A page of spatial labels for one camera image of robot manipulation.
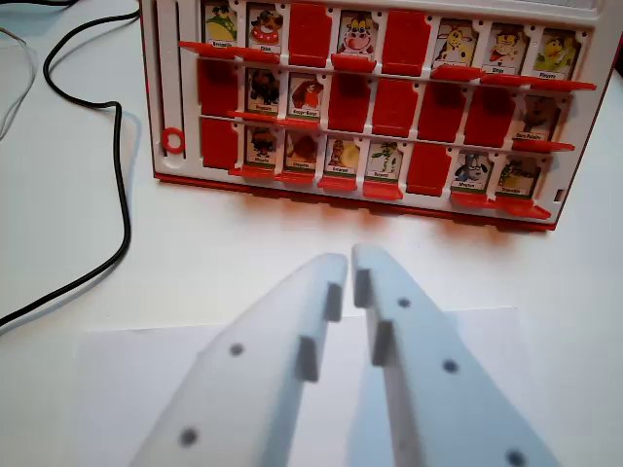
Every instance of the screw hole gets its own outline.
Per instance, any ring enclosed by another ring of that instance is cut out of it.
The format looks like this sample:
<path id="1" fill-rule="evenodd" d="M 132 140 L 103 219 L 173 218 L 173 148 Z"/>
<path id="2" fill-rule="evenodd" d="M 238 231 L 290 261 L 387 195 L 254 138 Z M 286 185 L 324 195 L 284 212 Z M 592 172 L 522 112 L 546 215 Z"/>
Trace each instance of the screw hole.
<path id="1" fill-rule="evenodd" d="M 524 458 L 524 455 L 521 454 L 518 450 L 510 450 L 506 454 L 506 460 L 513 467 L 523 467 L 524 465 L 526 465 L 526 459 Z"/>
<path id="2" fill-rule="evenodd" d="M 179 444 L 182 448 L 188 448 L 197 442 L 197 437 L 195 428 L 184 428 L 179 435 Z"/>
<path id="3" fill-rule="evenodd" d="M 457 362 L 454 360 L 445 360 L 444 361 L 444 370 L 448 373 L 456 373 L 458 372 Z"/>
<path id="4" fill-rule="evenodd" d="M 244 346 L 241 343 L 235 343 L 230 347 L 230 353 L 235 357 L 238 357 L 243 352 Z"/>

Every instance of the red base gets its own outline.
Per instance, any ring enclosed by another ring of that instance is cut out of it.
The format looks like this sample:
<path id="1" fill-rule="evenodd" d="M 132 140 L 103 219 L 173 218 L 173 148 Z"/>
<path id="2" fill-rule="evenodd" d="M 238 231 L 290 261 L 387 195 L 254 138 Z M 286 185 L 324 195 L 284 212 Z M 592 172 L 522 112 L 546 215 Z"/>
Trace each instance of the red base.
<path id="1" fill-rule="evenodd" d="M 377 66 L 376 60 L 370 61 L 363 56 L 347 54 L 331 54 L 331 63 L 336 70 L 356 73 L 370 73 Z"/>
<path id="2" fill-rule="evenodd" d="M 575 146 L 568 143 L 552 141 L 533 141 L 530 139 L 513 140 L 513 151 L 528 151 L 531 153 L 552 154 L 562 151 L 574 151 Z"/>
<path id="3" fill-rule="evenodd" d="M 233 168 L 228 173 L 244 178 L 275 178 L 275 170 L 272 168 L 254 167 L 246 164 L 241 168 Z"/>
<path id="4" fill-rule="evenodd" d="M 248 193 L 260 197 L 284 197 L 296 198 L 307 202 L 326 202 L 331 205 L 344 206 L 349 208 L 370 209 L 370 211 L 391 212 L 396 214 L 417 214 L 422 216 L 438 217 L 457 222 L 480 223 L 485 225 L 499 226 L 506 229 L 520 229 L 525 231 L 554 231 L 556 224 L 538 224 L 536 222 L 512 221 L 508 219 L 497 219 L 494 217 L 475 216 L 471 214 L 460 214 L 448 211 L 436 211 L 434 209 L 423 209 L 421 207 L 402 206 L 397 204 L 378 203 L 359 199 L 346 199 L 328 197 L 327 195 L 314 195 L 309 193 L 289 192 L 287 190 L 276 190 L 274 188 L 251 187 L 249 185 L 238 185 L 235 183 L 216 182 L 213 180 L 200 180 L 198 178 L 177 177 L 154 172 L 154 177 L 169 183 L 181 183 L 183 185 L 193 185 L 197 187 L 215 188 L 219 190 L 229 190 L 240 193 Z"/>
<path id="5" fill-rule="evenodd" d="M 357 189 L 357 180 L 354 178 L 323 175 L 318 182 L 318 188 L 335 190 L 336 192 L 354 192 Z"/>
<path id="6" fill-rule="evenodd" d="M 283 183 L 298 183 L 302 185 L 308 185 L 313 182 L 313 173 L 291 172 L 288 170 L 283 170 L 275 177 L 275 180 Z"/>
<path id="7" fill-rule="evenodd" d="M 404 197 L 397 183 L 368 180 L 363 182 L 363 196 L 366 198 L 386 199 L 388 201 L 396 201 Z"/>
<path id="8" fill-rule="evenodd" d="M 441 65 L 430 73 L 431 80 L 471 81 L 482 78 L 486 73 L 480 68 L 471 66 Z"/>

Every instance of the character card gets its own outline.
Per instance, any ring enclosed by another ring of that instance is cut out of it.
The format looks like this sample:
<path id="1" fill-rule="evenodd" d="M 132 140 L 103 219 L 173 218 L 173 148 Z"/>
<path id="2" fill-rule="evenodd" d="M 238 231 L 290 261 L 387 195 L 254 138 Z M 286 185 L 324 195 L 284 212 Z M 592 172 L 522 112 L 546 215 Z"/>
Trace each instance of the character card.
<path id="1" fill-rule="evenodd" d="M 338 54 L 350 54 L 374 59 L 379 26 L 370 12 L 342 11 Z"/>
<path id="2" fill-rule="evenodd" d="M 574 31 L 545 29 L 532 74 L 545 80 L 570 80 L 579 52 Z"/>
<path id="3" fill-rule="evenodd" d="M 275 168 L 276 134 L 265 126 L 246 128 L 245 163 L 264 168 Z"/>
<path id="4" fill-rule="evenodd" d="M 487 190 L 493 167 L 487 153 L 460 151 L 455 178 L 450 189 L 458 192 L 484 193 Z"/>
<path id="5" fill-rule="evenodd" d="M 323 90 L 315 75 L 290 73 L 288 117 L 319 121 Z"/>
<path id="6" fill-rule="evenodd" d="M 352 139 L 328 138 L 324 157 L 324 173 L 342 177 L 357 176 L 359 146 Z"/>
<path id="7" fill-rule="evenodd" d="M 514 138 L 551 140 L 560 113 L 561 109 L 553 97 L 526 95 L 520 109 L 520 127 Z"/>
<path id="8" fill-rule="evenodd" d="M 509 156 L 497 182 L 497 195 L 531 198 L 541 168 L 536 159 Z"/>
<path id="9" fill-rule="evenodd" d="M 285 160 L 283 168 L 295 172 L 315 172 L 318 138 L 300 131 L 285 133 Z"/>
<path id="10" fill-rule="evenodd" d="M 397 182 L 402 165 L 402 152 L 398 143 L 386 141 L 371 143 L 366 166 L 366 180 Z"/>
<path id="11" fill-rule="evenodd" d="M 246 69 L 246 110 L 276 115 L 279 107 L 279 78 L 271 70 Z"/>
<path id="12" fill-rule="evenodd" d="M 432 67 L 471 65 L 477 40 L 478 33 L 471 27 L 471 21 L 443 18 L 439 23 Z"/>
<path id="13" fill-rule="evenodd" d="M 203 41 L 214 47 L 236 45 L 238 15 L 223 1 L 203 3 Z"/>
<path id="14" fill-rule="evenodd" d="M 528 42 L 524 26 L 494 22 L 483 60 L 483 71 L 519 75 Z"/>
<path id="15" fill-rule="evenodd" d="M 249 3 L 247 8 L 248 47 L 281 54 L 283 16 L 271 3 Z"/>

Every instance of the game board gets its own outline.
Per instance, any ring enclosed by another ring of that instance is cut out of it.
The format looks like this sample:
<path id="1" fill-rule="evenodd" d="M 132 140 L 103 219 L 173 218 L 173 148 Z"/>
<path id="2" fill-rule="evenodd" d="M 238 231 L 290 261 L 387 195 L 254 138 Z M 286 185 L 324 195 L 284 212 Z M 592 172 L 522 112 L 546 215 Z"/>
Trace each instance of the game board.
<path id="1" fill-rule="evenodd" d="M 615 0 L 143 2 L 155 176 L 553 230 L 618 18 Z"/>

